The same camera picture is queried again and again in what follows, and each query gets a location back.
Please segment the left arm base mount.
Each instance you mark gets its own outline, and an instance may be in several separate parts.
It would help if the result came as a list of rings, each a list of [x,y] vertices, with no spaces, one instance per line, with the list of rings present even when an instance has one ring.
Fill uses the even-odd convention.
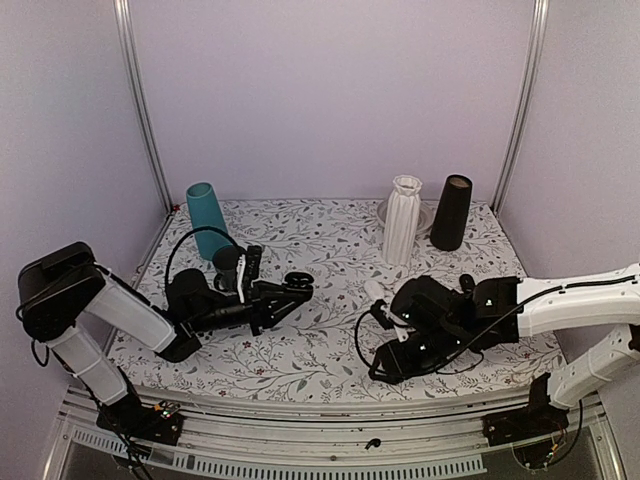
[[[185,417],[180,413],[143,406],[136,398],[123,398],[112,405],[102,404],[97,426],[122,436],[176,446]]]

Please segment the black earbud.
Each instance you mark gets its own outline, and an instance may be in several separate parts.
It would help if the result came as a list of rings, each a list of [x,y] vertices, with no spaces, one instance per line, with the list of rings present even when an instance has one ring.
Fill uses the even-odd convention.
[[[367,442],[365,445],[365,449],[368,450],[370,448],[378,448],[381,444],[381,440],[379,438],[373,438]]]

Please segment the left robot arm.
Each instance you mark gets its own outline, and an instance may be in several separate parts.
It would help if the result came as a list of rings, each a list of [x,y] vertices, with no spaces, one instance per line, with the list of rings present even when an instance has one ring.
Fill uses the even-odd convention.
[[[128,434],[148,426],[146,408],[134,401],[126,376],[107,358],[81,322],[94,317],[137,340],[170,363],[188,359],[202,333],[246,325],[253,335],[276,326],[311,300],[313,277],[290,272],[281,284],[259,279],[259,249],[240,255],[236,290],[211,288],[198,269],[176,274],[161,309],[106,267],[84,242],[70,244],[27,264],[17,277],[16,315],[25,332],[46,345]]]

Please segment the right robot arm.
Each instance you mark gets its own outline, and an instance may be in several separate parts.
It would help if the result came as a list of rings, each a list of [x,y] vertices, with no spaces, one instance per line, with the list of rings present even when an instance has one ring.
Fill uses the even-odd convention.
[[[537,436],[586,394],[639,362],[639,266],[564,279],[460,278],[450,289],[422,275],[391,299],[369,281],[371,314],[397,337],[376,350],[371,379],[387,384],[434,373],[467,351],[480,354],[556,330],[608,325],[608,335],[540,380],[542,397],[523,407],[517,427]]]

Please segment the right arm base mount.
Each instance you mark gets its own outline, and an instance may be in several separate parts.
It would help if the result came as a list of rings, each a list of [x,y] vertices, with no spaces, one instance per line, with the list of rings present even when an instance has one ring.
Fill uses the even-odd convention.
[[[490,446],[528,440],[566,429],[568,412],[551,405],[547,392],[550,373],[536,378],[525,406],[482,417],[482,433]]]

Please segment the black glossy charging case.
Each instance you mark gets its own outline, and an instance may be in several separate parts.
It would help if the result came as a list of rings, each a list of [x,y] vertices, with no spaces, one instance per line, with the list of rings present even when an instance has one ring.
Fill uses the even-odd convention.
[[[292,271],[284,276],[287,288],[311,294],[313,292],[314,277],[307,272]]]

